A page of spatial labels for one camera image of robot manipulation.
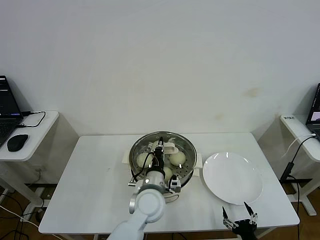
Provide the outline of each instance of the white desk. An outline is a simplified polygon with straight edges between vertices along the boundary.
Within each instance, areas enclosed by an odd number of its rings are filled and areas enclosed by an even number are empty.
[[[24,183],[22,178],[15,173],[5,162],[24,162],[32,157],[41,141],[44,139],[52,125],[55,123],[59,116],[57,111],[46,111],[46,115],[42,122],[37,127],[24,127],[17,128],[10,135],[8,140],[19,134],[28,134],[28,139],[25,142],[22,149],[15,152],[8,151],[7,141],[0,147],[0,184],[4,185],[5,193],[10,190],[11,186],[13,189],[17,190],[28,200],[30,204],[25,209],[25,213],[30,213],[35,207],[40,207],[43,203],[43,200],[39,197],[43,192],[44,188],[39,187],[36,192],[31,191]],[[40,119],[43,117],[43,113],[33,114],[25,117],[22,121],[25,125],[36,125]],[[45,201],[44,206],[48,205],[48,200]]]
[[[183,134],[207,157],[230,151],[251,160],[262,173],[263,192],[251,203],[259,228],[293,226],[299,218],[267,159],[251,133]],[[41,221],[43,234],[108,234],[129,218],[128,187],[131,174],[122,163],[127,149],[140,135],[82,136],[55,189]],[[244,206],[228,204],[214,196],[193,176],[177,201],[166,205],[163,217],[148,224],[146,233],[226,230],[222,206],[233,220],[248,218]]]
[[[290,133],[293,135],[294,138],[311,134],[310,130],[306,127],[307,122],[307,115],[282,115],[281,121],[283,124],[288,128]],[[308,137],[301,137],[297,142],[299,144],[302,143],[305,139]],[[302,145],[303,150],[306,152],[306,154],[315,161],[316,163],[320,163],[320,141],[318,139],[309,139]],[[300,202],[303,204],[306,212],[309,214],[309,216],[316,216],[317,212],[312,206],[311,202],[308,199],[308,195],[313,192],[316,188],[320,186],[320,173],[317,174],[308,184],[306,184],[304,187],[300,190]],[[292,184],[292,187],[297,192],[297,185]],[[298,201],[298,193],[288,195],[290,201],[292,203],[296,203]]]

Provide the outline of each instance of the black mouse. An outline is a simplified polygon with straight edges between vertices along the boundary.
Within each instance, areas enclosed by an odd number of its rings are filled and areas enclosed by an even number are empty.
[[[22,149],[28,139],[28,134],[15,135],[8,140],[6,144],[9,152],[16,152]]]

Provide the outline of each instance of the black cable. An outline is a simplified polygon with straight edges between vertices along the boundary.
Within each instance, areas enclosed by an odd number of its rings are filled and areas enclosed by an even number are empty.
[[[12,231],[6,233],[4,236],[2,236],[2,237],[0,238],[0,240],[5,239],[6,236],[8,236],[10,233],[12,233],[12,232],[14,232],[14,231],[16,231],[16,230],[12,230]],[[28,236],[27,234],[25,234],[25,233],[23,233],[23,232],[18,232],[18,233],[26,236],[27,240],[29,240],[29,236]]]
[[[30,214],[32,215],[32,214],[34,214],[34,213],[37,213],[37,211],[34,211],[34,212],[30,212],[30,213],[24,214],[24,212],[25,212],[25,210],[26,210],[26,208],[27,208],[28,205],[23,209],[22,206],[21,206],[21,204],[20,204],[15,198],[13,198],[13,197],[11,197],[11,196],[9,196],[9,195],[7,195],[7,194],[4,194],[4,193],[0,193],[0,195],[4,195],[4,196],[6,196],[6,197],[8,197],[8,198],[10,198],[10,199],[12,199],[12,200],[14,200],[14,201],[19,205],[19,207],[20,207],[20,209],[21,209],[21,217],[22,217],[22,218],[23,218],[24,216],[26,216],[26,215],[30,215]],[[44,204],[45,204],[45,200],[42,199],[42,205],[41,205],[41,207],[40,207],[41,209],[43,208]],[[21,235],[26,236],[27,239],[29,240],[29,236],[28,236],[27,234],[25,234],[25,233],[22,232],[23,225],[24,225],[24,222],[23,222],[23,221],[21,222],[20,231],[18,231],[18,227],[19,227],[19,223],[20,223],[20,219],[21,219],[20,217],[17,217],[17,216],[14,216],[14,217],[2,217],[2,216],[0,216],[0,218],[1,218],[1,219],[15,219],[15,218],[19,218],[15,230],[12,230],[12,231],[8,232],[8,233],[5,234],[2,238],[0,238],[0,240],[1,240],[1,239],[4,239],[4,237],[8,236],[8,235],[9,235],[10,233],[12,233],[12,232],[14,232],[14,236],[13,236],[13,239],[14,239],[14,240],[16,240],[16,234],[17,234],[17,233],[20,234],[19,240],[21,239]]]
[[[174,234],[175,234],[175,233],[173,232],[172,235],[171,235],[171,239],[172,239],[172,240],[174,240]],[[184,240],[188,240],[182,233],[177,232],[177,234],[180,234],[181,237],[183,237]]]
[[[297,156],[297,154],[298,154],[298,152],[299,152],[299,150],[300,150],[301,146],[304,144],[304,142],[305,142],[305,141],[307,141],[307,140],[309,140],[309,139],[316,138],[316,137],[317,137],[317,136],[311,136],[311,137],[308,137],[307,139],[303,140],[303,141],[300,143],[300,145],[299,145],[299,147],[298,147],[298,150],[295,152],[295,155],[294,155],[294,157],[293,157],[293,159],[292,159],[291,163],[294,163],[294,160],[295,160],[295,158],[296,158],[296,156]]]
[[[173,175],[170,177],[170,180],[169,180],[169,182],[168,182],[168,188],[169,188],[169,189],[170,189],[170,186],[171,186],[172,179],[173,179],[174,177],[177,177],[177,176],[173,174]]]
[[[16,199],[14,199],[13,197],[10,197],[9,195],[6,195],[7,197],[15,200],[18,204],[20,204]],[[42,199],[42,205],[41,205],[41,209],[44,207],[44,204],[45,204],[45,201]],[[26,216],[26,215],[30,215],[30,214],[36,214],[38,211],[33,211],[33,212],[29,212],[29,213],[26,213],[26,214],[23,214],[22,217]],[[11,217],[5,217],[5,216],[0,216],[0,219],[16,219],[16,218],[19,218],[18,216],[11,216]]]
[[[184,240],[188,240],[185,236],[183,236],[183,234],[181,232],[178,232],[178,234],[180,234]]]
[[[14,200],[14,201],[19,205],[21,211],[23,211],[23,208],[22,208],[21,204],[20,204],[16,199],[14,199],[12,196],[9,196],[9,195],[4,194],[4,193],[0,193],[0,195],[4,195],[4,196],[6,196],[6,197],[8,197],[8,198],[10,198],[10,199],[12,199],[12,200]],[[11,217],[0,216],[0,219],[11,219]]]
[[[150,154],[153,155],[154,153],[153,153],[153,152],[149,152],[149,153],[146,155],[145,160],[144,160],[144,162],[143,162],[143,166],[142,166],[141,171],[138,172],[136,175],[132,175],[132,177],[133,177],[134,179],[137,179],[137,177],[144,171],[145,165],[146,165],[146,162],[147,162],[147,159],[148,159],[148,157],[149,157]]]
[[[133,179],[134,179],[136,182],[138,182],[137,178],[136,178],[135,175],[134,175],[134,171],[132,171],[132,169],[131,169],[131,175],[132,175]]]
[[[41,208],[41,211],[37,211],[36,213],[35,213],[35,220],[40,224],[41,223],[41,221],[42,221],[42,217],[40,217],[40,213],[42,212],[42,211],[46,211],[47,210],[47,208],[46,207],[42,207]]]
[[[17,125],[16,127],[17,128],[35,128],[35,127],[38,127],[39,124],[42,122],[42,120],[45,118],[46,112],[45,111],[30,112],[30,115],[31,114],[40,114],[40,113],[43,113],[43,116],[42,116],[42,118],[40,119],[40,121],[36,125],[30,126],[30,125],[25,125],[24,123],[21,123],[20,125]]]
[[[296,214],[298,215],[298,218],[300,219],[299,217],[299,203],[300,203],[300,189],[299,189],[299,183],[297,181],[297,179],[294,177],[294,176],[291,176],[289,175],[290,178],[293,178],[295,181],[296,181],[296,187],[298,188],[298,206],[296,207]],[[297,230],[298,230],[298,240],[300,240],[300,222],[299,224],[297,225]]]

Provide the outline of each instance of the white plate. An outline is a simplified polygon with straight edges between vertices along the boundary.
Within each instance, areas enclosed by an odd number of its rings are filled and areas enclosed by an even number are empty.
[[[230,204],[252,203],[263,190],[260,172],[249,160],[233,152],[210,156],[202,172],[211,192]]]

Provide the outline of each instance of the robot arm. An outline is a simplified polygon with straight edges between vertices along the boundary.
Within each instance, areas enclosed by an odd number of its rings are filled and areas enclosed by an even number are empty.
[[[166,201],[155,189],[140,192],[135,200],[135,210],[128,221],[120,223],[108,240],[142,240],[147,223],[158,221],[165,212]]]
[[[148,223],[158,221],[164,214],[166,201],[163,194],[168,189],[180,191],[178,179],[165,184],[164,172],[164,141],[160,138],[157,147],[152,153],[152,166],[147,170],[145,179],[134,182],[132,177],[129,186],[135,187],[130,199],[129,212],[132,214],[128,221],[120,223],[111,233],[108,240],[142,240],[144,229]]]

